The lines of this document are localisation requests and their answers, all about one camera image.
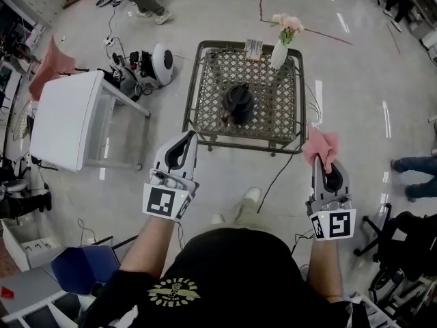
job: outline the pink chair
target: pink chair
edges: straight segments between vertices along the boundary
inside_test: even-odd
[[[60,75],[71,75],[78,71],[87,72],[88,69],[77,69],[76,60],[62,53],[52,36],[48,44],[46,56],[29,85],[32,100],[40,100],[42,89],[48,81],[58,79]]]

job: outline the glossy floor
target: glossy floor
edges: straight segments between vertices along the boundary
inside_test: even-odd
[[[109,33],[113,9],[96,8],[95,2],[82,0],[68,8],[53,33],[57,40],[66,37],[61,49],[75,57],[80,66],[107,68],[102,41]],[[166,0],[163,4],[175,14],[175,20],[165,25],[137,18],[136,7],[127,2],[117,8],[111,23],[113,36],[121,39],[126,52],[152,50],[157,42],[166,42],[174,54],[181,56],[175,57],[174,81],[139,101],[152,112],[149,120],[123,107],[117,108],[113,117],[109,158],[135,159],[145,148],[144,169],[107,169],[104,177],[99,169],[92,168],[78,174],[42,172],[51,186],[53,210],[36,217],[45,232],[54,232],[66,245],[79,244],[78,218],[95,231],[97,238],[113,235],[123,240],[141,229],[146,219],[141,214],[142,184],[148,181],[148,169],[158,147],[181,130],[192,58],[199,42],[252,38],[274,44],[277,40],[278,30],[259,20],[259,0]],[[435,133],[427,118],[437,113],[437,68],[406,25],[402,25],[402,33],[394,30],[377,0],[262,0],[264,19],[282,12],[300,18],[307,29],[349,43],[306,31],[292,47],[303,54],[308,85],[315,91],[318,84],[317,96],[322,96],[323,109],[320,128],[339,134],[339,158],[349,171],[358,210],[356,236],[340,242],[341,263],[348,288],[364,289],[375,265],[369,257],[357,260],[352,255],[356,246],[368,240],[358,227],[361,217],[377,217],[386,200],[393,203],[395,213],[434,212],[435,200],[411,204],[403,195],[405,184],[429,177],[410,172],[392,176],[389,161],[428,155],[433,147]],[[41,42],[40,53],[46,39]],[[22,103],[27,98],[25,92]],[[10,158],[26,152],[27,145],[12,143]],[[265,192],[287,160],[288,156],[281,154],[272,158],[263,152],[229,148],[207,152],[205,146],[199,147],[195,179],[200,188],[182,220],[185,241],[206,227],[214,213],[230,220],[246,190],[260,187]],[[35,184],[41,183],[35,170],[33,177]],[[310,229],[305,210],[310,183],[309,165],[302,155],[295,156],[273,185],[261,211],[272,231],[290,247],[296,233]],[[167,263],[179,251],[176,232]],[[297,246],[294,256],[299,265],[308,263],[310,248],[311,241],[306,240]]]

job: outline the blue chair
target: blue chair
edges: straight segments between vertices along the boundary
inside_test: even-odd
[[[77,295],[89,295],[95,283],[106,283],[119,262],[114,250],[135,240],[137,236],[109,247],[101,244],[112,237],[103,239],[94,245],[68,247],[51,262],[53,273],[62,290]]]

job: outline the human arm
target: human arm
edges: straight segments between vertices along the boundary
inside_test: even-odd
[[[174,221],[150,216],[138,238],[101,293],[79,321],[80,328],[106,327],[144,300],[144,291],[159,279],[169,248]]]
[[[308,284],[330,303],[343,301],[343,284],[336,241],[313,240]]]
[[[134,245],[129,249],[120,270],[146,272],[159,278],[169,249],[174,221],[150,216]]]

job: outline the black t-shirt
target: black t-shirt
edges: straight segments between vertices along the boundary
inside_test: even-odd
[[[345,327],[349,318],[345,303],[329,303],[302,280],[284,242],[231,228],[193,238],[160,280],[117,271],[79,327],[106,327],[134,305],[131,327]]]

